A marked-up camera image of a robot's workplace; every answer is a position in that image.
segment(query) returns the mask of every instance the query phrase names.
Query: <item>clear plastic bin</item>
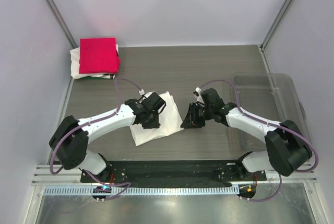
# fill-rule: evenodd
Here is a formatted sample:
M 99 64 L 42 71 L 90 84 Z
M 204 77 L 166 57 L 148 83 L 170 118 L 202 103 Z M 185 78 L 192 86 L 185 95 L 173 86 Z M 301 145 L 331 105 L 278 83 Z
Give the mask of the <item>clear plastic bin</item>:
M 236 73 L 232 79 L 240 97 L 240 104 L 245 110 L 270 120 L 281 122 L 292 120 L 297 124 L 303 136 L 309 139 L 305 113 L 290 76 Z M 232 89 L 230 93 L 235 102 Z M 237 138 L 240 149 L 243 151 L 266 150 L 263 142 L 238 129 L 229 127 L 228 137 L 231 142 Z

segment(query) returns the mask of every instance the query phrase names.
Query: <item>gray wooden tabletop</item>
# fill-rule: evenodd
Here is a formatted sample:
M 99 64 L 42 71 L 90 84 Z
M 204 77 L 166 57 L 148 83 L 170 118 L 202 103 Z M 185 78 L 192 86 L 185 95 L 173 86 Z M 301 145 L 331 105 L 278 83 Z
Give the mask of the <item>gray wooden tabletop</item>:
M 118 77 L 135 81 L 145 91 L 169 91 L 182 118 L 194 101 L 197 86 L 212 79 L 231 80 L 236 72 L 266 72 L 255 45 L 120 48 L 120 58 Z M 119 85 L 123 101 L 138 98 L 138 90 L 132 84 L 119 81 Z M 225 102 L 232 100 L 227 85 L 217 83 L 212 87 Z M 117 104 L 113 80 L 75 80 L 66 115 L 76 119 L 90 117 Z M 111 160 L 234 159 L 245 153 L 237 138 L 227 127 L 212 121 L 204 128 L 186 129 L 136 147 L 129 127 L 125 127 L 95 140 L 89 149 Z

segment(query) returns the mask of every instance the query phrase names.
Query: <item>red cloth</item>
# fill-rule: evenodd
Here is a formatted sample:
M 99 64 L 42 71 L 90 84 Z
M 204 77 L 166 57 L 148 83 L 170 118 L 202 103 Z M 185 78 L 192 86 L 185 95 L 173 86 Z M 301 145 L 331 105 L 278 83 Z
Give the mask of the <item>red cloth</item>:
M 97 38 L 80 40 L 81 74 L 112 73 L 120 68 L 121 60 L 117 56 L 115 38 Z

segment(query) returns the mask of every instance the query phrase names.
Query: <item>white wall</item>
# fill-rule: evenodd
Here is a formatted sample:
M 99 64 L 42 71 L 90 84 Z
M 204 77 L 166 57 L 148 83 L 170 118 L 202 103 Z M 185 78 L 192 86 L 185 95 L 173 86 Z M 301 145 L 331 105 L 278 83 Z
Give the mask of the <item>white wall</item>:
M 284 0 L 55 0 L 75 40 L 121 46 L 260 44 Z
M 267 54 L 271 69 L 295 83 L 320 154 L 316 173 L 334 213 L 334 1 L 295 0 Z
M 18 223 L 69 82 L 69 44 L 44 0 L 0 0 L 1 223 Z

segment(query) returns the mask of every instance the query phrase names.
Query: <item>white cloth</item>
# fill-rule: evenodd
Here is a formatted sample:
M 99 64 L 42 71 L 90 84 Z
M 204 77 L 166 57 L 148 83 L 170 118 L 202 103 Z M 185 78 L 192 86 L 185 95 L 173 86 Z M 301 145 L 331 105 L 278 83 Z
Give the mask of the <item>white cloth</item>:
M 178 113 L 173 96 L 171 96 L 168 91 L 159 96 L 166 102 L 165 109 L 159 114 L 160 127 L 155 129 L 143 129 L 141 124 L 130 126 L 136 146 L 183 130 L 183 128 L 180 128 L 182 119 Z
M 94 77 L 94 78 L 105 78 L 105 79 L 114 79 L 115 74 L 108 75 L 105 73 L 101 74 L 80 74 L 79 67 L 80 67 L 80 48 L 75 48 L 69 51 L 71 53 L 71 76 L 73 79 L 81 79 L 87 76 Z

